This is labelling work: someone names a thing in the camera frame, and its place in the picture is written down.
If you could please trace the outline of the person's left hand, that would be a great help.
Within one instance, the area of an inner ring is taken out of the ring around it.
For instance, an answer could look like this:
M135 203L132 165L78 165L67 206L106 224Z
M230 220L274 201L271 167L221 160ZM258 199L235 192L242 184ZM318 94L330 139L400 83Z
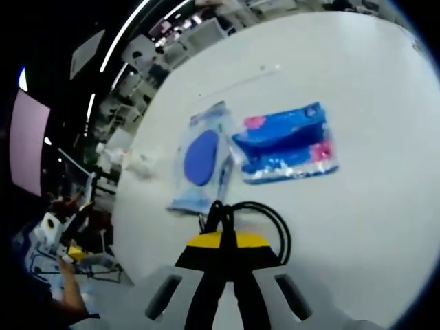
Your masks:
M63 276L73 276L75 274L75 268L71 263L68 263L60 256L57 256L57 261L60 273Z

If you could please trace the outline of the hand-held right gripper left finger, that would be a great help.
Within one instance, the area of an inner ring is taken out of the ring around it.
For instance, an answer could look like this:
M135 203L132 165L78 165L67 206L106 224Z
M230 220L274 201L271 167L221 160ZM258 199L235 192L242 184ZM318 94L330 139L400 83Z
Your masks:
M222 233L200 234L174 265L159 267L129 292L130 329L211 329L226 286Z

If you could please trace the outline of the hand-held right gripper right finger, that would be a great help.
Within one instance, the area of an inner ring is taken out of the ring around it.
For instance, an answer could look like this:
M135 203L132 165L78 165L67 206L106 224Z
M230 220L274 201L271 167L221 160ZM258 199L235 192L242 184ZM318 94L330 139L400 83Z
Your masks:
M267 239L226 234L225 257L245 329L339 328L337 311L299 288Z

